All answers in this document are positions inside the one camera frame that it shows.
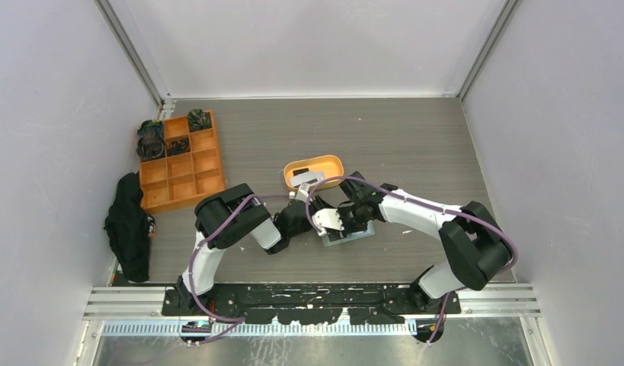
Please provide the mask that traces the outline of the orange oval tray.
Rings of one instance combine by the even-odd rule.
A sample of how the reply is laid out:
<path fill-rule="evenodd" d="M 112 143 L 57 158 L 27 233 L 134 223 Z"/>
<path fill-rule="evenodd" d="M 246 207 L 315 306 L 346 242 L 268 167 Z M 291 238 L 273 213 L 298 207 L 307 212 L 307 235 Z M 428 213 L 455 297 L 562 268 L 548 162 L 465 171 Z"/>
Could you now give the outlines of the orange oval tray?
<path fill-rule="evenodd" d="M 334 155 L 317 156 L 288 163 L 283 170 L 285 184 L 289 191 L 295 191 L 302 183 L 316 185 L 326 178 L 342 176 L 342 161 Z"/>

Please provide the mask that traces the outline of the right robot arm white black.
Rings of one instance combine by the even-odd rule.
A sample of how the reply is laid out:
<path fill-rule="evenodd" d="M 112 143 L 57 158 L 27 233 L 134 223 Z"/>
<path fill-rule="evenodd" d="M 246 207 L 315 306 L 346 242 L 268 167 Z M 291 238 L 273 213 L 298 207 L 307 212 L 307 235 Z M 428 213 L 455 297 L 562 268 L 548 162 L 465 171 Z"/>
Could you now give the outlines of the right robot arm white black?
<path fill-rule="evenodd" d="M 333 226 L 315 216 L 318 228 L 345 237 L 377 220 L 403 225 L 440 241 L 445 262 L 430 266 L 409 286 L 409 300 L 421 313 L 432 312 L 446 295 L 457 290 L 482 290 L 495 275 L 517 262 L 513 242 L 486 206 L 477 201 L 464 206 L 440 204 L 394 185 L 374 185 L 359 172 L 338 181 L 348 203 L 333 209 L 337 220 Z"/>

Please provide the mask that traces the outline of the white magnetic stripe card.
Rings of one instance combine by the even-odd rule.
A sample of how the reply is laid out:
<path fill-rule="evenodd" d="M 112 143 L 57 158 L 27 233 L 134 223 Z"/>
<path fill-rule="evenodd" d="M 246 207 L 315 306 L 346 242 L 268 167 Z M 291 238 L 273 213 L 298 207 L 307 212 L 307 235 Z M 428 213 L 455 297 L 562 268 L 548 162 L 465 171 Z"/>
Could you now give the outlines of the white magnetic stripe card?
<path fill-rule="evenodd" d="M 316 185 L 325 179 L 323 172 L 308 171 L 302 175 L 293 176 L 289 179 L 292 188 L 297 188 L 300 184 L 307 182 L 310 185 Z"/>

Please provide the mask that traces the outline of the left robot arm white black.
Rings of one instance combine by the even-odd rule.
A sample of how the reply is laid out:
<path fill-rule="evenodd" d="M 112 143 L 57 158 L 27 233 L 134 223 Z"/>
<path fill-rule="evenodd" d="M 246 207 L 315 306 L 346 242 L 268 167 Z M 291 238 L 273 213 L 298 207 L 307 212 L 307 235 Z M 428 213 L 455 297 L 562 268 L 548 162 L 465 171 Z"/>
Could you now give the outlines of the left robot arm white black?
<path fill-rule="evenodd" d="M 195 208 L 196 239 L 186 270 L 178 279 L 171 302 L 182 315 L 200 315 L 211 303 L 217 268 L 226 250 L 251 236 L 269 255 L 288 248 L 293 238 L 312 230 L 308 214 L 333 206 L 321 197 L 293 198 L 276 214 L 246 183 L 203 199 Z"/>

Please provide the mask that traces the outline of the green card holder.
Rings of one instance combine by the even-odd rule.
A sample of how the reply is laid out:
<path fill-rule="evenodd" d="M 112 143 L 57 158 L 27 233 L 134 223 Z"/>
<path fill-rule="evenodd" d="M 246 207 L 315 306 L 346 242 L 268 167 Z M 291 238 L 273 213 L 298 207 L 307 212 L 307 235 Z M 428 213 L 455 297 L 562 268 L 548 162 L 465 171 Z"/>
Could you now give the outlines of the green card holder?
<path fill-rule="evenodd" d="M 325 247 L 329 247 L 329 246 L 336 246 L 336 245 L 340 245 L 340 244 L 344 244 L 347 242 L 353 242 L 355 240 L 358 239 L 364 239 L 367 237 L 371 237 L 375 235 L 375 230 L 373 228 L 373 223 L 372 222 L 368 222 L 368 224 L 366 225 L 366 229 L 363 231 L 359 231 L 359 234 L 357 234 L 357 236 L 355 238 L 353 238 L 352 240 L 349 241 L 343 241 L 343 242 L 329 242 L 328 241 L 328 234 L 326 234 L 325 236 L 322 237 L 322 242 L 323 245 Z"/>

